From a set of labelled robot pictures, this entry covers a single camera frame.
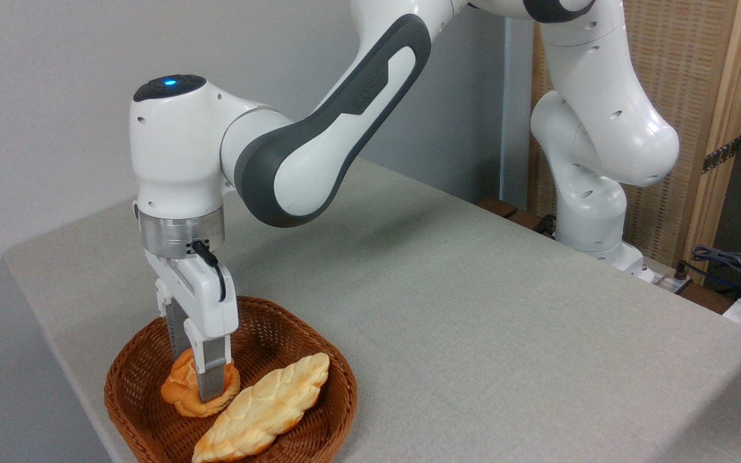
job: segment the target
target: metal hinge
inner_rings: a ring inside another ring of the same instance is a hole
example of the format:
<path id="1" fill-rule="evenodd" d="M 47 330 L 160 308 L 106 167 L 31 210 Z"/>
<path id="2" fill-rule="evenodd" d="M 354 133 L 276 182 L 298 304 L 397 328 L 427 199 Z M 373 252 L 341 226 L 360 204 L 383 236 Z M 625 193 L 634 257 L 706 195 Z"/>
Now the metal hinge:
<path id="1" fill-rule="evenodd" d="M 714 169 L 719 164 L 723 164 L 723 162 L 728 161 L 730 158 L 733 158 L 733 156 L 736 156 L 736 153 L 739 150 L 739 140 L 740 138 L 738 137 L 736 138 L 736 140 L 733 140 L 726 146 L 723 146 L 720 149 L 715 150 L 711 154 L 705 156 L 705 161 L 702 162 L 702 173 L 706 174 L 709 170 Z"/>

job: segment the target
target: round bread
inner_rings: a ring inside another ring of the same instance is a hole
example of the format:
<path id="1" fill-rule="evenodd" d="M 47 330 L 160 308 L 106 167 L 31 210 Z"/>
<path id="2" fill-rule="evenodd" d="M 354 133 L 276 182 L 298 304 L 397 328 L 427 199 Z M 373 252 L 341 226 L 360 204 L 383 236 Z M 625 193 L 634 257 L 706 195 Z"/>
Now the round bread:
<path id="1" fill-rule="evenodd" d="M 224 366 L 224 392 L 212 401 L 203 404 L 199 398 L 196 378 L 194 350 L 187 349 L 177 358 L 170 375 L 162 384 L 162 399 L 173 404 L 180 415 L 190 418 L 205 418 L 219 413 L 239 393 L 239 371 L 233 361 Z"/>

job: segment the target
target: elongated bread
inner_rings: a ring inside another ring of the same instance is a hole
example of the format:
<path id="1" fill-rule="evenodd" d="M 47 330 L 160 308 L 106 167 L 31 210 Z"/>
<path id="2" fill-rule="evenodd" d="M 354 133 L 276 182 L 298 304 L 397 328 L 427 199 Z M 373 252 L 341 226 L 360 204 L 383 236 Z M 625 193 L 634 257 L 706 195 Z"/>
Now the elongated bread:
<path id="1" fill-rule="evenodd" d="M 173 404 L 176 411 L 182 416 L 190 418 L 205 418 L 218 413 L 239 392 L 239 371 L 233 361 L 224 366 L 224 392 L 212 401 L 203 404 L 199 398 L 199 384 L 196 378 L 196 361 L 194 350 L 187 349 L 177 358 L 170 375 L 162 384 L 162 399 Z"/>
<path id="2" fill-rule="evenodd" d="M 197 442 L 193 463 L 235 461 L 265 451 L 314 406 L 329 366 L 330 357 L 320 352 L 273 370 L 239 392 Z"/>

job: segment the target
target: white wall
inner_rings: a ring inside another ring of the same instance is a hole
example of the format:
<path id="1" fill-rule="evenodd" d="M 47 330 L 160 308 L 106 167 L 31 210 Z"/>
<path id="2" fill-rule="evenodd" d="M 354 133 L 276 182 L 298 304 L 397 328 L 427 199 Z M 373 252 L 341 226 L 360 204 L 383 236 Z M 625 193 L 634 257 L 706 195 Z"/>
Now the white wall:
<path id="1" fill-rule="evenodd" d="M 496 193 L 502 31 L 465 11 L 363 156 L 465 199 Z M 357 44 L 342 0 L 0 0 L 0 258 L 133 195 L 127 106 L 140 84 L 197 73 L 298 118 Z M 0 267 L 0 461 L 107 460 L 6 287 Z"/>

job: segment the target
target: wooden panel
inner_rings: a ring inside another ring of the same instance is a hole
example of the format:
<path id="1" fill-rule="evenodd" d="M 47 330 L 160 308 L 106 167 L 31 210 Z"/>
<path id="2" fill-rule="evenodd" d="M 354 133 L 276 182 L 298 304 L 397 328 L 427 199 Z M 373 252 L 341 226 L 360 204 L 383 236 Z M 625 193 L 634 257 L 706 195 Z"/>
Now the wooden panel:
<path id="1" fill-rule="evenodd" d="M 711 136 L 706 146 L 708 153 L 741 135 L 741 2 L 733 23 L 711 126 Z M 691 211 L 683 258 L 690 259 L 691 251 L 696 246 L 714 245 L 732 170 L 733 159 L 702 174 Z"/>

